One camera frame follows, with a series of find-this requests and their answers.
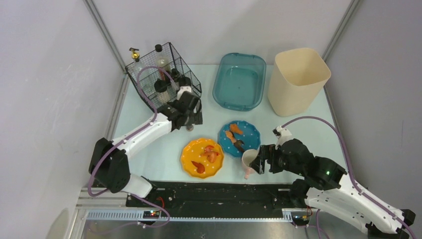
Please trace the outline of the pink white mug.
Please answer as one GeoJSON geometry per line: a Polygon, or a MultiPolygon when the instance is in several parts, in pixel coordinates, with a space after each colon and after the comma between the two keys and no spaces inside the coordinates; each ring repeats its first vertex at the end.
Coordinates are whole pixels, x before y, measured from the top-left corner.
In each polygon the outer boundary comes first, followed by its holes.
{"type": "Polygon", "coordinates": [[[251,174],[255,174],[256,171],[250,166],[250,164],[258,156],[258,150],[249,149],[246,150],[241,157],[241,166],[244,171],[244,179],[248,179],[251,174]]]}

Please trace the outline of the small black cap bottle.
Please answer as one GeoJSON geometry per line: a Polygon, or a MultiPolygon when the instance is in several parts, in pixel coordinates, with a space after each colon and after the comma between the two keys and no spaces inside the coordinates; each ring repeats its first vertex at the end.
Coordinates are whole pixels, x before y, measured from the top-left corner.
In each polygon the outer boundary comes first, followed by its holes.
{"type": "Polygon", "coordinates": [[[192,91],[192,82],[191,79],[187,76],[181,76],[178,79],[178,83],[179,83],[179,91],[188,91],[191,92],[192,91]]]}

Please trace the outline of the white spice jar black lid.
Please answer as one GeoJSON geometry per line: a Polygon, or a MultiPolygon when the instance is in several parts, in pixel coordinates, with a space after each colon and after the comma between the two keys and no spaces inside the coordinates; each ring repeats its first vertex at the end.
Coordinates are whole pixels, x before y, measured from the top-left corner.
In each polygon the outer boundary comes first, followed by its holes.
{"type": "Polygon", "coordinates": [[[165,80],[157,79],[154,83],[154,89],[157,92],[157,99],[159,102],[166,104],[170,100],[168,85],[165,80]]]}

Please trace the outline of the dark sauce bottle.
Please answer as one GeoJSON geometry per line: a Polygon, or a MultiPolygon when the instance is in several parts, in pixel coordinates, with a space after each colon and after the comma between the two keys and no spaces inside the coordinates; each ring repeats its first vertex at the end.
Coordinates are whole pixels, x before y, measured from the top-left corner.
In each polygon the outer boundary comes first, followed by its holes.
{"type": "Polygon", "coordinates": [[[166,56],[166,54],[163,51],[163,47],[161,44],[156,44],[155,45],[155,52],[156,52],[156,66],[162,68],[163,70],[165,70],[167,73],[170,72],[170,61],[168,59],[168,57],[166,56]]]}

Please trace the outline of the glass bottle gold pump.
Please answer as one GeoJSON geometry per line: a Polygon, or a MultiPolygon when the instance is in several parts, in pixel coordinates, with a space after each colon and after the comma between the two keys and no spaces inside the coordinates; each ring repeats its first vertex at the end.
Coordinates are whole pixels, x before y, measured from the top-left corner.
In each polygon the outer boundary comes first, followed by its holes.
{"type": "Polygon", "coordinates": [[[141,55],[139,54],[139,49],[130,47],[129,51],[131,52],[132,63],[128,65],[129,74],[137,81],[137,76],[139,72],[146,67],[146,64],[141,61],[141,55]]]}

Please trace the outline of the small pepper shaker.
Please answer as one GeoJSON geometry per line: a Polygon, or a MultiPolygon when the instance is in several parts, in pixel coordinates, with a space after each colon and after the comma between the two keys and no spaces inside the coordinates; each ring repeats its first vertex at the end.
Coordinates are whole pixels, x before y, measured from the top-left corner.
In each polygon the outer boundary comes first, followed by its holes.
{"type": "Polygon", "coordinates": [[[187,131],[192,131],[194,129],[194,125],[187,125],[185,128],[187,131]]]}

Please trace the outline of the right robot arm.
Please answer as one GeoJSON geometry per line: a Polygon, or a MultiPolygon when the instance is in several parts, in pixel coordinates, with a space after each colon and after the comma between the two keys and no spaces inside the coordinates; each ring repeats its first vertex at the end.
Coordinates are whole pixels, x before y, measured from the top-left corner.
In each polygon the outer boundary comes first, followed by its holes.
{"type": "Polygon", "coordinates": [[[283,171],[300,176],[289,189],[294,204],[329,213],[354,226],[370,239],[408,239],[405,231],[415,220],[411,210],[386,203],[374,203],[375,196],[353,183],[346,170],[335,161],[314,156],[297,139],[282,144],[262,145],[248,163],[259,174],[265,166],[275,174],[283,171]]]}

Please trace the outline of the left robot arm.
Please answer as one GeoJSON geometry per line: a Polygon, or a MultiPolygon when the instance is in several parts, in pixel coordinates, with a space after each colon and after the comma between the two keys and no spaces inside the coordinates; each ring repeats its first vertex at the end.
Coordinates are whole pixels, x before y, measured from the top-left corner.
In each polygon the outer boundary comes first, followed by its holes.
{"type": "Polygon", "coordinates": [[[97,180],[112,193],[126,192],[145,198],[153,186],[144,177],[130,172],[130,159],[166,134],[203,123],[201,99],[189,91],[152,108],[153,116],[134,130],[113,140],[101,138],[96,142],[89,166],[90,186],[97,180]]]}

